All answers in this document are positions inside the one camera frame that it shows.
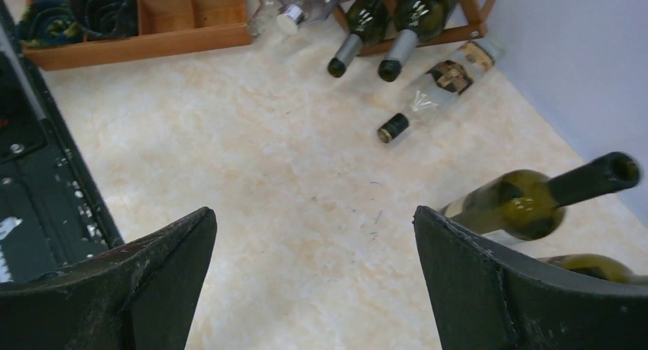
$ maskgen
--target wooden wine rack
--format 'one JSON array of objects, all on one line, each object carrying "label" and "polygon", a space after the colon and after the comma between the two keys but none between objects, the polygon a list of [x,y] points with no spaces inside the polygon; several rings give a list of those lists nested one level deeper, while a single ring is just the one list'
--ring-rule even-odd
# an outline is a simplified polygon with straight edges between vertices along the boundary
[{"label": "wooden wine rack", "polygon": [[[27,4],[36,0],[27,0]],[[137,0],[139,35],[50,48],[24,48],[44,70],[60,70],[252,43],[245,0]]]},{"label": "wooden wine rack", "polygon": [[[495,4],[495,0],[486,0],[484,6],[479,7],[477,0],[457,0],[458,7],[461,7],[466,21],[466,25],[462,27],[445,29],[437,38],[433,39],[430,42],[421,43],[419,47],[432,46],[435,44],[444,44],[451,42],[460,42],[468,41],[470,39],[481,38],[486,35],[488,32],[488,27],[486,26],[486,18],[491,13],[491,9]],[[394,13],[396,9],[396,4],[398,0],[384,0],[387,10],[390,13]],[[348,32],[348,26],[346,22],[346,17],[344,10],[341,6],[338,6],[333,12],[335,19],[340,23],[342,28]],[[381,41],[379,44],[374,46],[363,47],[360,51],[360,56],[369,56],[372,54],[385,53],[389,51],[391,45],[394,43],[394,39],[386,39]]]}]

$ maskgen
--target dark fabric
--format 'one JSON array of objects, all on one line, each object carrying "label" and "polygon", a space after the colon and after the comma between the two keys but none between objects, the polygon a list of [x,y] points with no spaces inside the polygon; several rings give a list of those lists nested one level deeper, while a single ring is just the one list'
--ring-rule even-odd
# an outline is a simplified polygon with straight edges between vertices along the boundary
[{"label": "dark fabric", "polygon": [[79,43],[83,32],[66,0],[38,0],[27,7],[16,26],[16,36],[27,47]]},{"label": "dark fabric", "polygon": [[74,19],[89,39],[116,39],[138,34],[135,0],[68,0]]}]

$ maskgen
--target metal screw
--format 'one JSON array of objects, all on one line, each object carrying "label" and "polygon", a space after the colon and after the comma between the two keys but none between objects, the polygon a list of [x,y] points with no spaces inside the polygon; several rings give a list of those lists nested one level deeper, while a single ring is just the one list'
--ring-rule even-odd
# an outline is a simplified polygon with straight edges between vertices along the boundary
[{"label": "metal screw", "polygon": [[13,144],[9,147],[9,150],[11,150],[11,152],[14,154],[20,154],[24,151],[24,146],[22,146],[21,144]]}]

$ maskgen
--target bottle neck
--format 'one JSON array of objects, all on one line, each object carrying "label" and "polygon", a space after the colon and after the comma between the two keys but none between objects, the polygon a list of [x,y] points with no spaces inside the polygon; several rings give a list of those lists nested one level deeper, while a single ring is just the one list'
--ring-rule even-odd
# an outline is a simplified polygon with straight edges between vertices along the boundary
[{"label": "bottle neck", "polygon": [[362,49],[362,38],[355,33],[350,33],[335,53],[335,58],[342,62],[345,67],[348,67],[351,61],[360,53],[360,49]]},{"label": "bottle neck", "polygon": [[632,157],[613,152],[553,177],[547,182],[547,186],[556,201],[556,207],[563,207],[627,190],[636,186],[640,177],[639,166]]},{"label": "bottle neck", "polygon": [[386,60],[396,60],[403,65],[407,62],[416,46],[419,45],[419,36],[411,29],[403,29],[398,32],[394,44],[391,46],[387,54]]}]

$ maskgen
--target wooden compartment tray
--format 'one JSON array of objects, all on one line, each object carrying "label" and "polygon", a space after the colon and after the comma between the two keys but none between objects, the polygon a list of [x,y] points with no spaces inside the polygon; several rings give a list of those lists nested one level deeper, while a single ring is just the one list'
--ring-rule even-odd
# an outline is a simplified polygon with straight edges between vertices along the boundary
[{"label": "wooden compartment tray", "polygon": [[[27,0],[27,4],[36,0]],[[117,63],[252,43],[245,0],[137,0],[139,35],[51,48],[24,48],[43,70]]]}]

